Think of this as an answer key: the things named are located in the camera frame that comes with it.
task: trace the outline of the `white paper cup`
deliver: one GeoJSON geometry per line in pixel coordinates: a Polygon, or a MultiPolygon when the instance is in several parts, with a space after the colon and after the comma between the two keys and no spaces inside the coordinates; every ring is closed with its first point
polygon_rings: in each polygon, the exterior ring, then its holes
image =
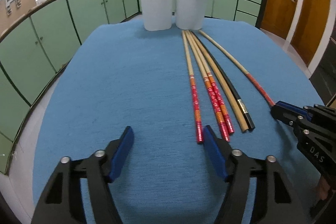
{"type": "Polygon", "coordinates": [[[202,28],[208,0],[176,0],[176,26],[183,30],[202,28]]]}
{"type": "Polygon", "coordinates": [[[145,29],[159,31],[171,28],[172,3],[173,0],[141,0],[145,29]]]}

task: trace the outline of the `tiled floor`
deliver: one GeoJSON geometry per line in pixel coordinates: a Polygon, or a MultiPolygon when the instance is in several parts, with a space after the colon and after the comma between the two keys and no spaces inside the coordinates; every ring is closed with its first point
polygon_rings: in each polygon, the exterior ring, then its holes
{"type": "Polygon", "coordinates": [[[303,60],[293,48],[293,46],[290,44],[290,42],[266,30],[260,30],[264,32],[270,39],[272,39],[275,44],[282,48],[285,53],[287,53],[287,55],[293,60],[293,62],[304,72],[308,79],[311,77],[311,73],[309,72],[305,62],[303,62],[303,60]]]}
{"type": "MultiPolygon", "coordinates": [[[[138,15],[133,19],[141,18],[142,15],[138,15]]],[[[262,31],[268,35],[274,43],[280,46],[305,75],[310,78],[311,75],[305,63],[289,42],[270,32],[262,31]]],[[[9,176],[7,177],[0,174],[0,191],[22,224],[29,224],[33,216],[34,203],[32,185],[35,148],[44,113],[58,80],[49,88],[31,114],[14,152],[9,176]]]]}

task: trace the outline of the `blue tablecloth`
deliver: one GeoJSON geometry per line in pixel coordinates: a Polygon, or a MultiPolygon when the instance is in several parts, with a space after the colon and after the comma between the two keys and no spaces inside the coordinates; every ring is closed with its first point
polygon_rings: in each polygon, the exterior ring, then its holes
{"type": "MultiPolygon", "coordinates": [[[[205,19],[203,30],[236,57],[275,102],[322,104],[303,72],[260,30],[218,19],[205,19]]],[[[250,157],[276,156],[308,212],[319,173],[297,150],[290,128],[271,117],[266,101],[243,73],[209,41],[202,41],[222,65],[256,125],[252,133],[241,133],[225,100],[236,129],[231,146],[250,157]]],[[[202,123],[218,133],[194,59],[193,64],[202,123]]],[[[120,178],[110,185],[123,222],[213,223],[227,185],[216,177],[203,147],[196,144],[181,30],[174,26],[148,32],[141,20],[97,28],[61,76],[36,147],[34,202],[62,156],[88,157],[119,138],[127,125],[134,130],[134,145],[120,178]]],[[[88,223],[94,223],[85,180],[82,188],[88,223]]],[[[244,224],[249,223],[254,191],[251,180],[244,224]]]]}

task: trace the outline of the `red painted chopstick tip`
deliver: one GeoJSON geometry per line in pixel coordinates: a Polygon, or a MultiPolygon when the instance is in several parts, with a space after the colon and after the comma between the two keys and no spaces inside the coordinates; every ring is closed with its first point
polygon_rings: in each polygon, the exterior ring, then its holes
{"type": "Polygon", "coordinates": [[[218,89],[218,86],[215,82],[215,79],[213,78],[212,74],[211,73],[208,73],[208,77],[209,77],[209,80],[210,80],[210,83],[211,83],[211,86],[213,88],[213,91],[217,97],[217,100],[218,100],[218,104],[219,104],[219,107],[222,111],[222,114],[223,114],[223,118],[224,118],[224,121],[225,121],[225,124],[226,124],[226,128],[227,128],[227,131],[229,132],[230,135],[232,135],[235,130],[233,128],[233,125],[232,125],[232,122],[231,122],[231,118],[230,118],[230,115],[226,109],[226,106],[225,106],[225,103],[224,103],[224,100],[221,96],[221,93],[218,89]]]}
{"type": "Polygon", "coordinates": [[[268,96],[268,94],[266,93],[266,91],[261,87],[261,85],[256,81],[256,79],[253,78],[253,76],[248,73],[246,74],[246,77],[251,81],[251,83],[256,87],[256,89],[260,92],[260,94],[266,99],[266,101],[268,102],[269,106],[274,106],[275,103],[273,102],[273,100],[270,98],[270,96],[268,96]]]}
{"type": "Polygon", "coordinates": [[[230,137],[229,137],[229,134],[227,132],[226,123],[225,123],[222,111],[221,111],[221,109],[218,105],[216,94],[212,89],[211,82],[210,82],[208,77],[204,78],[204,83],[205,83],[205,86],[207,88],[207,91],[208,91],[208,94],[209,94],[209,97],[210,97],[210,100],[211,100],[211,104],[212,104],[213,110],[214,110],[216,118],[217,118],[219,130],[221,132],[222,138],[225,139],[227,142],[229,142],[230,137]]]}
{"type": "Polygon", "coordinates": [[[200,112],[200,104],[198,101],[195,77],[190,75],[190,86],[193,98],[194,116],[195,116],[195,126],[196,126],[196,141],[197,143],[203,143],[203,132],[202,132],[202,120],[200,112]]]}

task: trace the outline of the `human hand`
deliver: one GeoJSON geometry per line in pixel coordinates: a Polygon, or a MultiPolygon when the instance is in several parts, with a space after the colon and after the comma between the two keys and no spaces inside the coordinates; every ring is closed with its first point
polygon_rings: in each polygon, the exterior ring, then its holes
{"type": "Polygon", "coordinates": [[[330,186],[324,177],[321,176],[319,183],[317,184],[316,190],[317,190],[317,196],[319,199],[325,200],[328,197],[330,186]]]}

